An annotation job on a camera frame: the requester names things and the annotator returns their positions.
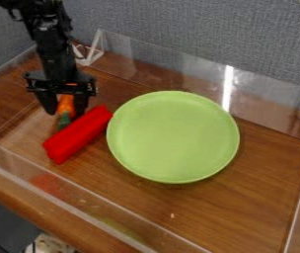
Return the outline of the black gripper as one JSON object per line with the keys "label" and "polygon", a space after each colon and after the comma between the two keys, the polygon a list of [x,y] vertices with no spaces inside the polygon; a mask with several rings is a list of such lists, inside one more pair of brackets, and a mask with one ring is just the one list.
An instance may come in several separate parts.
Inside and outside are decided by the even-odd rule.
{"label": "black gripper", "polygon": [[43,69],[24,74],[28,90],[39,94],[39,100],[50,115],[56,113],[56,94],[75,95],[76,116],[83,116],[88,97],[96,95],[96,78],[79,70],[71,43],[38,43],[38,54]]}

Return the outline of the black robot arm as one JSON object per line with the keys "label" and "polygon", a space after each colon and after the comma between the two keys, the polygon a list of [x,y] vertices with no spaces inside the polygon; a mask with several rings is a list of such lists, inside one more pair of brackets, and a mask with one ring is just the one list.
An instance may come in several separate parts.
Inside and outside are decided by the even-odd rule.
{"label": "black robot arm", "polygon": [[0,0],[12,20],[23,22],[36,42],[43,70],[24,74],[27,89],[50,115],[56,113],[58,95],[74,97],[74,107],[82,116],[90,97],[98,94],[96,78],[80,71],[72,49],[72,25],[62,0]]}

